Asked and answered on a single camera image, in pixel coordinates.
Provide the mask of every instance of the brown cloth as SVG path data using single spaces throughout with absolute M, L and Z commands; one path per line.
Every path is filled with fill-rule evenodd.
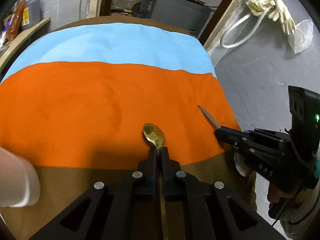
M 188 34 L 186 30 L 170 27 L 150 19 L 133 17 L 97 17 L 78 21 L 55 31 L 80 25 L 105 23 L 134 23 L 154 26 L 171 32 Z M 200 181 L 213 184 L 222 181 L 227 187 L 237 192 L 256 210 L 255 177 L 242 177 L 235 168 L 233 151 L 218 154 L 207 160 L 182 166 L 182 170 L 193 174 Z M 39 201 L 23 208 L 1 208 L 0 213 L 17 240 L 27 240 L 64 208 L 72 203 L 79 195 L 95 182 L 105 184 L 120 181 L 133 171 L 98 170 L 85 168 L 36 167 L 41 181 Z M 136 219 L 134 236 L 131 239 L 161 239 L 161 223 L 159 217 L 152 215 L 150 210 L 156 210 L 154 205 L 139 203 L 135 206 Z M 170 240 L 184 238 L 184 223 L 181 203 L 166 203 L 167 220 Z

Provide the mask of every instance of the knife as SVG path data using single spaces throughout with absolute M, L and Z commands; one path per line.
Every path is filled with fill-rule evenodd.
M 202 112 L 202 114 L 204 115 L 204 117 L 206 118 L 207 122 L 214 129 L 214 131 L 221 128 L 220 125 L 217 123 L 217 121 L 213 118 L 213 116 L 207 110 L 205 110 L 202 106 L 198 105 L 198 107 Z M 232 147 L 236 150 L 233 160 L 235 162 L 237 171 L 244 177 L 250 176 L 253 170 L 244 164 L 244 157 L 239 153 L 239 148 L 234 145 L 232 145 Z
M 216 120 L 212 117 L 211 114 L 207 110 L 205 110 L 202 106 L 199 106 L 199 109 L 201 110 L 204 117 L 207 119 L 207 122 L 211 125 L 211 127 L 216 131 L 220 129 L 220 125 L 216 122 Z

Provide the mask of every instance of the white glove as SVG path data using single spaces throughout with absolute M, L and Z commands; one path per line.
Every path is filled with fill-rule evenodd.
M 276 6 L 275 0 L 249 0 L 246 2 L 248 8 L 255 16 L 260 16 L 264 11 Z
M 288 11 L 287 6 L 282 0 L 274 0 L 276 2 L 275 9 L 268 15 L 268 18 L 274 22 L 279 19 L 282 31 L 287 33 L 295 33 L 296 25 Z

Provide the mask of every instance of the knife blade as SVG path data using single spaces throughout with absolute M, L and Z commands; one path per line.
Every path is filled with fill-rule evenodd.
M 205 110 L 202 106 L 198 106 L 204 117 L 207 119 L 207 122 L 211 125 L 214 130 L 220 129 L 220 125 L 216 122 L 216 120 L 212 117 L 211 114 L 207 110 Z

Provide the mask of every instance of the light blue cloth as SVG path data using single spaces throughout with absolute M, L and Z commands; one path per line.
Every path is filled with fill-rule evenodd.
M 141 24 L 109 23 L 43 36 L 16 59 L 3 80 L 27 66 L 57 61 L 143 64 L 216 77 L 208 53 L 196 38 Z

